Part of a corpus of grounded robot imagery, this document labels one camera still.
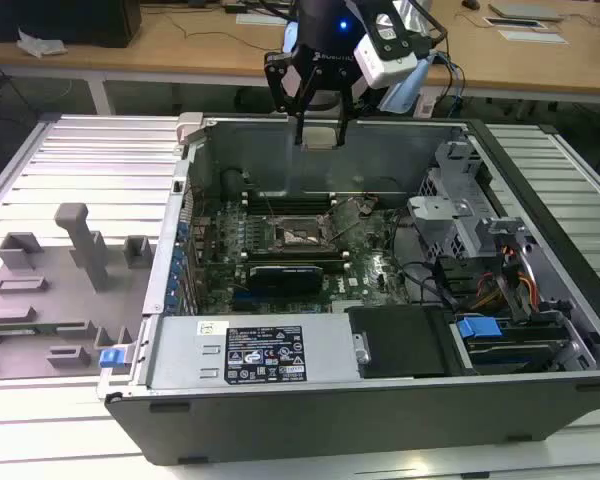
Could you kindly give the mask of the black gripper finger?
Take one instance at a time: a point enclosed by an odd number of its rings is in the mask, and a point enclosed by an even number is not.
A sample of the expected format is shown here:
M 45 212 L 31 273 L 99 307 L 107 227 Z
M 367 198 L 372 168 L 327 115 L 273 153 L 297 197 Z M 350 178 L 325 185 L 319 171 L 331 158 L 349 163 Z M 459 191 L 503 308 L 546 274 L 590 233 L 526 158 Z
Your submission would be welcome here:
M 296 119 L 294 143 L 302 143 L 305 112 L 310 102 L 310 65 L 306 49 L 293 49 L 290 53 L 267 52 L 264 55 L 264 73 L 274 101 L 280 113 Z M 283 85 L 284 78 L 295 71 L 299 83 L 293 95 Z
M 336 146 L 345 144 L 349 122 L 374 113 L 380 102 L 380 91 L 370 87 L 363 76 L 340 89 L 340 113 L 336 129 Z

